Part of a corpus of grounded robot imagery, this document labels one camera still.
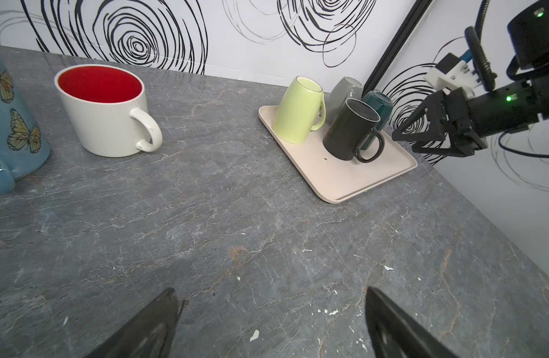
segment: dark gray mug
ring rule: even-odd
[[[334,122],[334,118],[336,118],[340,107],[347,98],[359,100],[362,97],[362,90],[364,90],[364,86],[355,78],[349,75],[343,77],[334,86],[328,100],[326,100],[326,123],[331,125]]]
[[[384,150],[384,137],[376,130],[378,123],[380,116],[372,107],[354,98],[346,99],[322,143],[338,159],[349,161],[356,157],[362,163],[369,163]],[[360,154],[360,146],[368,135],[376,136],[380,146],[374,156],[364,159]]]

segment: tray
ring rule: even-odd
[[[274,134],[271,127],[277,108],[277,105],[260,107],[258,116],[308,185],[325,202],[341,203],[418,166],[414,157],[384,132],[382,135],[385,146],[382,155],[366,164],[356,159],[343,161],[328,153],[322,144],[322,138],[330,128],[326,124],[318,131],[308,134],[304,143],[288,143]],[[377,140],[366,151],[362,151],[362,155],[370,158],[376,150]]]

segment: white mug handle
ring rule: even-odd
[[[144,152],[155,152],[159,149],[163,143],[163,135],[161,134],[161,128],[159,128],[153,117],[149,116],[147,112],[139,107],[132,109],[131,112],[129,112],[129,116],[141,122],[147,131],[149,131],[151,140],[153,141],[153,143],[149,143],[147,140],[141,139],[135,144],[135,148]]]

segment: cable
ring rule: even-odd
[[[504,137],[506,134],[510,134],[509,131],[505,131],[505,132],[501,133],[501,135],[499,136],[499,139],[497,140],[497,144],[499,144],[499,146],[500,146],[503,150],[506,150],[506,151],[511,152],[511,153],[519,154],[519,155],[530,156],[530,157],[532,157],[532,158],[545,158],[545,159],[549,159],[549,154],[528,153],[528,152],[518,151],[518,150],[516,150],[516,149],[512,149],[512,148],[509,148],[509,147],[505,147],[505,146],[501,143],[501,139],[503,139],[503,137]]]
[[[519,62],[517,56],[514,56],[506,70],[507,77],[511,78],[512,81],[533,80],[543,75],[549,75],[549,63],[528,72],[517,73],[518,70]]]
[[[481,5],[479,5],[479,12],[477,13],[476,19],[476,34],[481,40],[481,30],[484,28],[485,15],[487,14],[489,6],[489,0],[481,0]]]
[[[485,52],[481,47],[481,42],[473,26],[465,29],[465,41],[467,41],[471,55],[473,56],[473,67],[476,68],[481,83],[484,85],[486,91],[493,91],[495,89],[495,78],[491,71],[491,64],[485,56]]]

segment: white mug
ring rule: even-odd
[[[91,153],[118,158],[161,147],[161,129],[147,113],[145,85],[133,73],[78,65],[61,70],[54,82],[79,141]]]

